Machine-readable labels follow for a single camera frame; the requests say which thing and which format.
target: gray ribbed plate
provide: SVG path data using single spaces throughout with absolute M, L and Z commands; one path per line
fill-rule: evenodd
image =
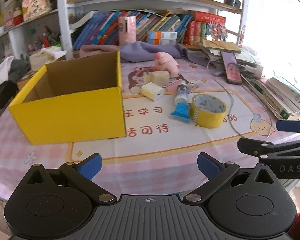
M 122 196 L 111 206 L 97 208 L 75 233 L 58 240 L 238 240 L 219 228 L 202 208 L 177 196 Z M 291 240 L 282 235 L 273 240 Z M 13 236 L 11 240 L 23 240 Z

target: pink checkered tablecloth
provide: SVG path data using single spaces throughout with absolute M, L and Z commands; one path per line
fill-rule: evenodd
M 177 61 L 181 67 L 181 78 L 200 80 L 195 93 L 212 94 L 228 104 L 228 95 L 207 73 L 206 67 L 192 64 L 186 58 Z M 142 84 L 142 73 L 152 71 L 153 65 L 153 61 L 122 63 L 122 91 L 127 124 L 125 138 L 33 146 L 6 109 L 0 117 L 0 197 L 8 199 L 34 163 L 42 163 L 47 169 L 58 168 L 64 162 L 79 162 L 94 152 L 99 152 L 103 157 L 103 167 L 93 181 L 117 196 L 172 194 L 200 186 L 206 181 L 196 164 L 201 151 L 220 162 L 233 161 L 241 167 L 254 167 L 257 158 L 238 151 L 236 142 L 240 137 L 229 128 L 229 120 L 225 119 L 217 129 L 179 124 L 169 119 L 170 107 L 174 107 L 173 103 L 169 103 L 174 98 L 171 92 L 167 91 L 157 102 L 136 94 Z M 223 78 L 218 78 L 218 81 L 235 99 L 229 118 L 232 118 L 232 123 L 240 133 L 262 140 L 266 138 L 263 128 L 258 127 L 262 124 L 265 130 L 272 130 L 267 141 L 282 143 L 300 139 L 300 134 L 279 132 L 271 127 L 264 107 L 242 86 L 228 84 Z M 145 110 L 140 111 L 144 108 L 148 110 L 148 115 L 144 114 Z M 260 118 L 258 123 L 254 123 L 253 115 Z M 276 119 L 272 114 L 271 118 L 274 125 Z M 169 125 L 169 130 L 161 129 L 163 124 Z M 141 133 L 138 129 L 140 125 L 152 127 L 151 133 L 149 130 L 147 134 Z

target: white cable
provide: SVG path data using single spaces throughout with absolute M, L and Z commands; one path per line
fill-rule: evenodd
M 229 96 L 229 98 L 230 98 L 230 108 L 229 108 L 229 114 L 228 114 L 228 120 L 229 120 L 230 126 L 231 126 L 231 128 L 232 128 L 238 135 L 240 135 L 242 138 L 245 138 L 241 133 L 239 133 L 239 132 L 236 130 L 236 128 L 234 128 L 234 126 L 233 126 L 233 124 L 232 124 L 232 122 L 231 122 L 231 119 L 230 119 L 230 113 L 231 113 L 231 110 L 232 110 L 232 107 L 233 107 L 233 104 L 234 104 L 234 99 L 233 99 L 233 96 L 229 93 L 229 91 L 226 90 L 226 88 L 225 88 L 223 85 L 221 85 L 221 84 L 214 78 L 214 76 L 210 73 L 210 70 L 209 70 L 209 64 L 210 64 L 211 61 L 212 61 L 212 60 L 210 60 L 210 61 L 207 63 L 207 70 L 208 70 L 208 73 L 211 75 L 212 79 L 213 79 L 220 87 L 222 87 L 222 88 L 224 89 L 224 91 L 228 94 L 228 96 Z M 272 129 L 272 119 L 271 119 L 271 116 L 270 116 L 270 114 L 269 114 L 267 108 L 264 106 L 264 104 L 263 104 L 259 99 L 258 99 L 258 101 L 259 101 L 259 102 L 261 103 L 261 105 L 264 107 L 264 109 L 266 110 L 266 112 L 267 112 L 267 114 L 268 114 L 268 116 L 269 116 L 269 119 L 270 119 L 270 125 L 271 125 L 271 127 L 270 127 L 270 129 L 269 129 L 268 136 L 267 136 L 265 139 L 261 140 L 261 141 L 265 141 L 265 140 L 267 140 L 267 139 L 269 138 L 269 136 L 270 136 L 270 134 L 271 134 L 271 129 Z

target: white cloth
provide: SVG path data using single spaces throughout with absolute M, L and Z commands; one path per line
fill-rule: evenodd
M 4 59 L 4 61 L 0 64 L 0 85 L 9 80 L 9 71 L 11 68 L 11 62 L 14 59 L 13 56 L 9 56 Z

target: pink pig plush toy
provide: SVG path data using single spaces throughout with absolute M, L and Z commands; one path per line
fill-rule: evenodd
M 171 78 L 179 76 L 180 66 L 175 59 L 166 52 L 157 52 L 154 56 L 154 66 L 160 71 L 166 70 L 170 73 Z

